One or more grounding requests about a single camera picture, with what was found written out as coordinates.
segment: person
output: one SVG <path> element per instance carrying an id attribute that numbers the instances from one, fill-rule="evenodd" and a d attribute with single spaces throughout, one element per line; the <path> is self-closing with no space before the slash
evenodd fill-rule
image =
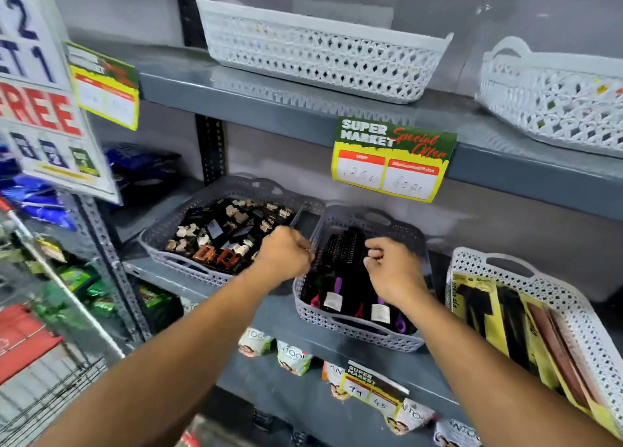
<path id="1" fill-rule="evenodd" d="M 419 328 L 487 447 L 620 447 L 562 396 L 483 340 L 426 288 L 417 257 L 389 238 L 369 239 L 374 289 Z M 225 367 L 261 300 L 305 274 L 313 256 L 299 232 L 278 227 L 253 265 L 189 315 L 92 383 L 36 447 L 175 445 Z"/>

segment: red header on price tag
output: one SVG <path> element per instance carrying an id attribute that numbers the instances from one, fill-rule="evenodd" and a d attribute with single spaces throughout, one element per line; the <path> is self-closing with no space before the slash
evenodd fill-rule
<path id="1" fill-rule="evenodd" d="M 388 167 L 401 168 L 410 172 L 425 173 L 427 175 L 439 175 L 439 168 L 430 165 L 421 165 L 419 163 L 403 162 L 402 160 L 391 159 Z"/>
<path id="2" fill-rule="evenodd" d="M 385 157 L 378 155 L 367 155 L 365 153 L 340 151 L 339 158 L 357 160 L 359 162 L 375 163 L 376 165 L 385 165 Z"/>

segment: basket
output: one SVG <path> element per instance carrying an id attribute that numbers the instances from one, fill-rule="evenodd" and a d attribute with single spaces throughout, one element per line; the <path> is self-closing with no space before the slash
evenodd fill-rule
<path id="1" fill-rule="evenodd" d="M 476 99 L 535 140 L 623 157 L 623 59 L 534 53 L 506 37 L 484 54 Z"/>
<path id="2" fill-rule="evenodd" d="M 424 93 L 452 40 L 197 0 L 210 55 L 223 65 L 406 104 Z"/>
<path id="3" fill-rule="evenodd" d="M 531 264 L 509 255 L 481 253 L 458 247 L 446 280 L 446 305 L 452 303 L 452 273 L 494 278 L 546 303 L 560 314 L 580 347 L 588 368 L 595 374 L 604 400 L 607 400 L 617 430 L 623 434 L 623 360 L 591 303 L 575 287 L 541 273 Z"/>
<path id="4" fill-rule="evenodd" d="M 426 240 L 422 231 L 410 224 L 395 221 L 383 211 L 363 207 L 329 206 L 311 236 L 311 247 L 314 250 L 323 249 L 331 233 L 346 230 L 349 226 L 361 229 L 366 239 L 388 236 L 402 242 L 422 259 L 424 273 L 431 273 Z M 319 257 L 320 255 L 316 255 L 316 264 L 320 261 Z M 414 335 L 391 332 L 374 322 L 353 316 L 332 314 L 303 302 L 301 294 L 306 278 L 307 275 L 296 278 L 292 287 L 295 305 L 301 319 L 398 352 L 413 352 L 424 345 L 424 340 L 418 332 Z M 349 322 L 354 323 L 357 327 L 348 324 Z M 359 329 L 362 326 L 369 327 L 379 333 Z"/>
<path id="5" fill-rule="evenodd" d="M 296 225 L 302 211 L 322 214 L 324 210 L 324 205 L 321 201 L 299 195 L 293 191 L 284 190 L 277 183 L 267 178 L 222 176 L 214 183 L 195 193 L 174 211 L 147 227 L 139 236 L 138 242 L 147 251 L 152 260 L 212 286 L 219 287 L 224 285 L 234 278 L 235 275 L 210 270 L 182 255 L 162 250 L 171 236 L 175 234 L 175 230 L 179 223 L 182 222 L 182 219 L 184 219 L 186 211 L 190 208 L 210 205 L 224 197 L 250 198 L 253 201 L 261 202 L 271 201 L 292 208 L 297 214 L 290 224 L 291 226 Z"/>

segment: special offer sign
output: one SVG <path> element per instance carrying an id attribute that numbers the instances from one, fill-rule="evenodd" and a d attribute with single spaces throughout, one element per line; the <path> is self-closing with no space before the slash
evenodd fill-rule
<path id="1" fill-rule="evenodd" d="M 54 0 L 0 0 L 0 130 L 25 174 L 120 203 L 75 102 L 66 37 Z"/>

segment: white plastic basket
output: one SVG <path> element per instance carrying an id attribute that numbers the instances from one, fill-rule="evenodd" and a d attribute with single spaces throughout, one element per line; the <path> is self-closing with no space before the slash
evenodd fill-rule
<path id="1" fill-rule="evenodd" d="M 392 103 L 424 93 L 452 40 L 197 0 L 210 55 L 223 65 Z"/>
<path id="2" fill-rule="evenodd" d="M 484 54 L 476 99 L 533 139 L 623 157 L 623 59 L 535 53 L 506 37 Z"/>
<path id="3" fill-rule="evenodd" d="M 531 276 L 522 276 L 515 271 L 496 266 L 502 264 Z M 586 366 L 594 374 L 619 433 L 623 435 L 623 360 L 591 303 L 582 293 L 570 284 L 541 273 L 531 264 L 516 257 L 498 253 L 486 254 L 458 247 L 452 253 L 446 280 L 448 307 L 452 301 L 453 272 L 495 278 L 546 303 L 550 309 L 560 314 L 577 341 Z"/>

